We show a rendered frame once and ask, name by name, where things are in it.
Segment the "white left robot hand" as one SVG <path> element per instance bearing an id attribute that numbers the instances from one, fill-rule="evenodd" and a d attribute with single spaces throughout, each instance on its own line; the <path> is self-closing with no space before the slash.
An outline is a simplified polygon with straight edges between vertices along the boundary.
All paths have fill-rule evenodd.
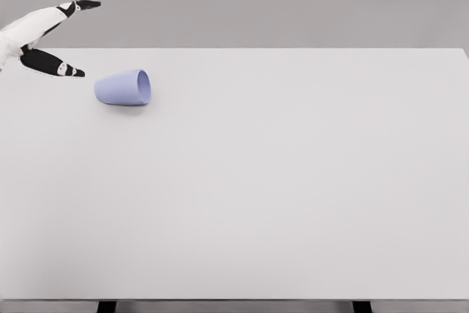
<path id="1" fill-rule="evenodd" d="M 37 48 L 38 42 L 77 12 L 102 5 L 94 0 L 72 0 L 31 11 L 0 29 L 0 73 L 16 58 L 26 68 L 56 76 L 83 78 L 86 73 L 63 59 Z"/>

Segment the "light blue cup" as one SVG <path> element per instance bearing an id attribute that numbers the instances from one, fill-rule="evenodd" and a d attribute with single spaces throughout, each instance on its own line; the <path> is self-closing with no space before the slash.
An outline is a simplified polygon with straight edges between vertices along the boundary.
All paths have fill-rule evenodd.
<path id="1" fill-rule="evenodd" d="M 140 106 L 151 100 L 152 88 L 144 70 L 129 70 L 98 79 L 94 85 L 96 98 L 111 105 Z"/>

